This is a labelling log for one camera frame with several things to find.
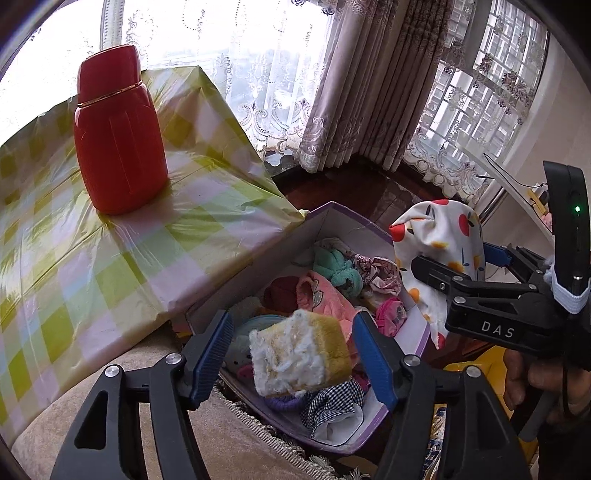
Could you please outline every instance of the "purple hair tie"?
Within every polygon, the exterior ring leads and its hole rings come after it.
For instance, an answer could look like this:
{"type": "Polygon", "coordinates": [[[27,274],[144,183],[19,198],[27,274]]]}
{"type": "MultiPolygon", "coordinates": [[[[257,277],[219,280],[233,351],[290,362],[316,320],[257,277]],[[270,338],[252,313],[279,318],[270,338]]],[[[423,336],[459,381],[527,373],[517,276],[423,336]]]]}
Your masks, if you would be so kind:
{"type": "Polygon", "coordinates": [[[299,410],[304,405],[304,397],[296,398],[293,395],[283,397],[263,397],[265,404],[271,410],[275,411],[293,411],[299,410]]]}

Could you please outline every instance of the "sheer curtain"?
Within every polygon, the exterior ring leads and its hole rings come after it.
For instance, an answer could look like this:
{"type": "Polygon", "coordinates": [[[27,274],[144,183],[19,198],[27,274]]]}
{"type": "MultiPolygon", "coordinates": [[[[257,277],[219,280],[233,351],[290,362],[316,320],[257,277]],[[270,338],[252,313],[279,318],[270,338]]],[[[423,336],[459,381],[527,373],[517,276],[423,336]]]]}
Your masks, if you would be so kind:
{"type": "Polygon", "coordinates": [[[31,36],[0,80],[0,144],[75,95],[87,56],[131,43],[144,69],[200,65],[262,158],[295,151],[336,17],[329,0],[77,0],[31,36]]]}
{"type": "Polygon", "coordinates": [[[526,121],[547,41],[546,28],[506,0],[455,0],[446,53],[403,160],[474,205],[488,183],[472,159],[502,161],[526,121]]]}

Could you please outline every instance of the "brown curtain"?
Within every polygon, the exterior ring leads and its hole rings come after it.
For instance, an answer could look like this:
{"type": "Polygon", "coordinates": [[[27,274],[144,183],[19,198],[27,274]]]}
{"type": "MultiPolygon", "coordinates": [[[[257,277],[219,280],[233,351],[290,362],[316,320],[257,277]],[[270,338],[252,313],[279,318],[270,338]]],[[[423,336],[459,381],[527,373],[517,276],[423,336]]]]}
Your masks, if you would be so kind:
{"type": "Polygon", "coordinates": [[[374,70],[398,0],[340,2],[340,21],[296,157],[309,172],[347,162],[359,136],[374,70]]]}
{"type": "Polygon", "coordinates": [[[395,171],[418,125],[443,52],[453,0],[411,0],[359,152],[395,171]]]}
{"type": "Polygon", "coordinates": [[[394,157],[398,166],[427,101],[452,5],[345,0],[296,154],[302,167],[311,173],[340,167],[360,146],[361,153],[377,148],[370,158],[384,168],[392,168],[394,157]]]}

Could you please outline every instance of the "black and white checkered fabric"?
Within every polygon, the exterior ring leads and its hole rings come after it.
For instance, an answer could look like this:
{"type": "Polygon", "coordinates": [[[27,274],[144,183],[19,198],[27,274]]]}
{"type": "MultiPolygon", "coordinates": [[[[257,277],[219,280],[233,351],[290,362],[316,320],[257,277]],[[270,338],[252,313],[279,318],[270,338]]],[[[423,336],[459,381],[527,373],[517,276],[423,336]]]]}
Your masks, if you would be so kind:
{"type": "Polygon", "coordinates": [[[345,413],[352,413],[355,410],[353,403],[363,406],[363,390],[351,379],[335,387],[306,393],[300,418],[304,427],[314,436],[316,429],[323,423],[345,413]]]}

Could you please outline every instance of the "checkered cloth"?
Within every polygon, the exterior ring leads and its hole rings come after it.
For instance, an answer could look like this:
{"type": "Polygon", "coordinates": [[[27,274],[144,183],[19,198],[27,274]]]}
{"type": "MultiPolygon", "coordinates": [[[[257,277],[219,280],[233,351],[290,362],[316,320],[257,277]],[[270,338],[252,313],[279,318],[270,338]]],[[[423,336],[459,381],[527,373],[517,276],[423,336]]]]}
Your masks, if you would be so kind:
{"type": "Polygon", "coordinates": [[[307,392],[304,408],[300,412],[301,422],[314,436],[316,429],[323,423],[353,413],[353,403],[363,406],[363,390],[353,379],[318,392],[307,392]]]}
{"type": "Polygon", "coordinates": [[[201,68],[147,71],[170,185],[104,217],[85,190],[76,99],[0,147],[0,433],[203,300],[303,217],[201,68]]]}

